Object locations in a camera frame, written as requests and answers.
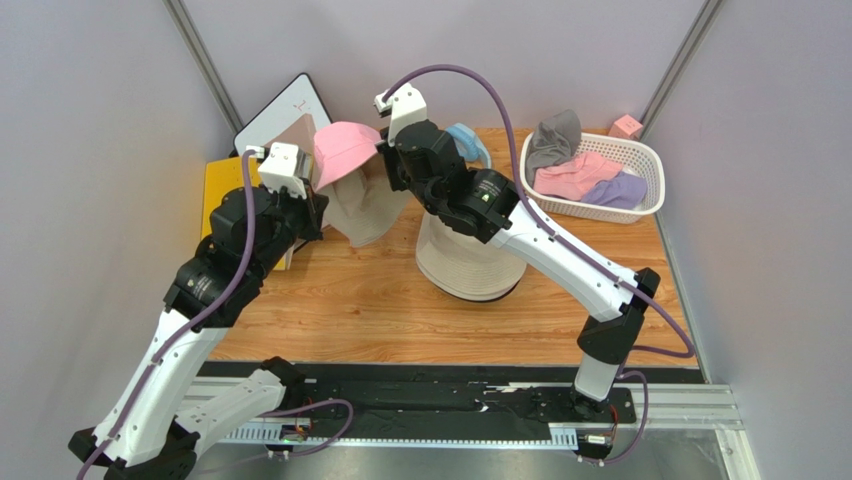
pink cube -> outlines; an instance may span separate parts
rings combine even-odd
[[[636,140],[641,131],[642,124],[630,115],[625,115],[612,124],[612,128],[609,129],[609,136]]]

plastic basket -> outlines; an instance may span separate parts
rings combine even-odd
[[[644,178],[648,182],[648,193],[645,194],[642,203],[633,210],[624,210],[572,202],[537,193],[529,186],[526,175],[523,174],[532,136],[533,134],[529,134],[524,140],[524,148],[521,151],[521,183],[527,195],[535,200],[545,212],[612,223],[634,223],[643,216],[656,212],[663,205],[663,200],[666,198],[666,181],[663,174],[663,164],[660,162],[657,152],[639,142],[591,133],[583,134],[577,153],[598,152],[604,157],[624,165],[626,173]]]

white wall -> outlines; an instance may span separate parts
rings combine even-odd
[[[0,52],[0,478],[71,478],[232,134],[160,2],[4,1]]]
[[[852,478],[852,3],[727,2],[648,142],[765,479]]]
[[[411,70],[457,63],[485,75],[516,126],[565,108],[606,127],[642,114],[702,0],[185,0],[225,87],[250,120],[310,74],[333,119],[381,124],[372,99]],[[498,126],[470,80],[417,87],[439,124]]]

pink hat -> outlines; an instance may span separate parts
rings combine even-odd
[[[376,155],[379,132],[359,123],[335,122],[314,134],[314,159],[319,170],[314,190],[334,183]]]

cable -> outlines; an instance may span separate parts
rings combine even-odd
[[[625,372],[618,376],[619,380],[624,380],[629,377],[637,377],[642,382],[642,391],[645,397],[645,404],[642,407],[642,420],[639,422],[639,430],[636,432],[636,436],[633,437],[633,440],[630,441],[630,445],[624,449],[623,452],[619,453],[613,458],[609,458],[607,460],[593,460],[589,458],[577,457],[580,461],[584,461],[590,465],[596,466],[605,466],[605,465],[613,465],[618,462],[625,460],[633,450],[636,448],[636,445],[639,444],[639,439],[642,438],[642,434],[645,433],[645,425],[648,423],[648,379],[645,378],[645,374],[640,372],[639,370],[631,370],[629,372]]]
[[[621,278],[619,278],[617,275],[612,273],[609,269],[607,269],[606,267],[604,267],[600,263],[596,262],[595,259],[586,255],[585,252],[583,252],[582,250],[580,250],[579,248],[574,246],[567,239],[562,238],[559,235],[555,235],[556,231],[553,228],[551,228],[550,225],[547,222],[545,222],[541,217],[539,217],[538,214],[535,212],[535,210],[533,210],[533,208],[530,206],[530,199],[527,196],[527,193],[524,190],[523,185],[521,184],[520,163],[518,162],[518,152],[517,152],[516,145],[515,145],[514,130],[512,130],[512,121],[509,119],[509,112],[506,110],[506,106],[503,104],[503,100],[500,98],[500,95],[497,93],[497,90],[495,90],[494,87],[491,86],[490,83],[488,83],[488,80],[486,80],[481,75],[474,72],[473,70],[470,70],[468,68],[461,67],[461,66],[458,66],[458,65],[448,65],[448,64],[430,65],[428,67],[418,68],[417,70],[414,70],[413,72],[409,73],[408,75],[402,77],[391,88],[388,89],[388,91],[382,97],[382,101],[387,102],[388,99],[391,97],[391,95],[394,94],[394,92],[396,92],[397,90],[399,90],[400,87],[402,87],[406,83],[414,80],[415,78],[417,78],[421,75],[424,75],[426,73],[441,72],[441,71],[455,72],[455,73],[459,73],[459,74],[465,75],[465,76],[473,79],[474,81],[476,81],[477,83],[482,85],[482,87],[485,88],[486,91],[488,91],[488,94],[491,95],[491,98],[494,100],[494,103],[497,104],[497,109],[500,111],[500,117],[503,120],[503,126],[506,129],[506,136],[509,140],[509,155],[510,155],[511,160],[512,160],[512,162],[511,162],[511,164],[512,164],[512,178],[515,182],[515,189],[518,192],[518,197],[520,198],[521,203],[524,205],[524,208],[526,208],[527,212],[533,218],[533,220],[535,220],[535,223],[539,227],[541,227],[542,230],[547,232],[547,234],[551,238],[555,238],[560,244],[562,244],[562,246],[564,246],[569,251],[571,251],[571,253],[578,256],[580,259],[582,259],[584,262],[589,264],[591,267],[593,267],[595,270],[600,272],[602,275],[604,275],[606,278],[611,280],[613,283],[615,283],[615,284],[617,284],[621,287],[626,288],[634,296],[639,297],[642,301],[644,301],[645,303],[650,305],[651,308],[656,310],[657,313],[659,313],[660,316],[662,316],[663,319],[669,324],[669,326],[671,326],[671,328],[677,333],[678,337],[680,337],[680,339],[683,341],[684,345],[686,346],[686,352],[675,352],[673,350],[666,350],[666,349],[663,349],[663,348],[651,347],[651,346],[645,346],[645,345],[637,345],[637,346],[633,347],[633,349],[634,350],[646,351],[646,352],[652,352],[652,353],[659,353],[659,354],[662,354],[662,355],[669,355],[669,356],[678,357],[678,358],[692,358],[695,355],[695,347],[692,345],[692,341],[686,335],[686,332],[684,332],[683,329],[680,328],[680,325],[678,325],[677,322],[675,322],[674,318],[672,318],[671,315],[669,315],[669,313],[666,312],[666,310],[659,303],[657,303],[653,298],[651,298],[650,296],[646,295],[644,292],[639,290],[637,287],[634,287],[633,285],[631,285],[631,284],[627,283],[626,281],[622,280]]]
[[[118,418],[115,420],[115,424],[113,424],[112,428],[107,433],[107,438],[105,438],[98,448],[89,455],[89,458],[83,462],[83,466],[80,468],[80,471],[77,473],[77,480],[83,480],[86,477],[86,472],[89,471],[89,468],[94,465],[95,461],[98,457],[101,456],[102,453],[107,449],[110,443],[112,443],[112,439],[116,438],[121,427],[124,426],[124,422],[127,420],[127,417],[130,415],[131,410],[133,410],[133,406],[136,405],[136,401],[139,399],[139,395],[142,393],[142,389],[145,388],[145,385],[148,383],[148,379],[151,378],[151,374],[154,373],[154,368],[159,366],[160,360],[163,358],[166,352],[168,352],[169,348],[175,344],[186,332],[188,332],[191,328],[200,324],[204,320],[207,319],[213,312],[216,311],[219,307],[222,306],[223,303],[234,293],[234,290],[237,289],[237,286],[242,281],[245,276],[246,270],[248,269],[249,261],[251,260],[252,248],[254,247],[254,230],[255,230],[255,213],[254,213],[254,193],[252,191],[251,185],[251,176],[249,173],[249,157],[255,154],[254,150],[246,150],[243,152],[242,157],[242,171],[243,171],[243,190],[246,194],[246,216],[248,217],[247,226],[246,226],[246,244],[243,247],[243,257],[240,259],[240,264],[237,267],[236,273],[234,273],[234,278],[231,279],[231,282],[228,283],[228,286],[225,287],[225,290],[222,291],[222,294],[219,295],[219,298],[213,301],[207,308],[202,310],[198,315],[193,317],[190,321],[186,322],[183,326],[175,331],[165,342],[163,345],[154,352],[154,355],[151,357],[150,363],[145,370],[142,371],[142,375],[139,376],[139,380],[136,382],[136,385],[133,387],[133,390],[130,392],[130,395],[127,397],[127,401],[124,402],[124,406],[121,408],[121,412],[118,414]]]
[[[255,460],[262,460],[264,458],[296,458],[296,457],[304,457],[307,455],[311,455],[313,453],[317,453],[321,450],[325,450],[330,447],[332,443],[336,442],[346,433],[346,430],[349,429],[349,426],[352,425],[352,420],[355,418],[355,408],[349,403],[348,400],[344,400],[342,398],[332,398],[329,400],[323,400],[322,402],[312,403],[310,405],[305,405],[304,407],[294,408],[292,410],[284,410],[284,411],[273,411],[267,412],[261,415],[261,418],[271,418],[271,417],[289,417],[292,415],[297,415],[302,412],[308,412],[317,408],[327,407],[329,405],[343,405],[349,410],[349,415],[346,417],[346,422],[343,424],[343,427],[337,431],[334,435],[329,437],[326,441],[320,443],[315,447],[311,447],[307,450],[301,450],[298,452],[292,452],[289,454],[275,454],[272,451],[267,451],[266,453],[261,453],[259,455],[254,455],[251,457],[244,458],[242,460],[238,460],[234,463],[229,463],[228,465],[223,465],[221,467],[210,468],[207,470],[201,470],[198,472],[199,475],[207,475],[209,473],[217,473],[224,470],[230,470],[232,468],[239,467],[240,465],[245,465],[246,463],[254,462]]]
[[[615,405],[609,405],[610,411],[612,411],[612,430],[609,432],[609,436],[612,440],[613,445],[615,445],[615,435],[618,433],[618,410],[616,410]]]

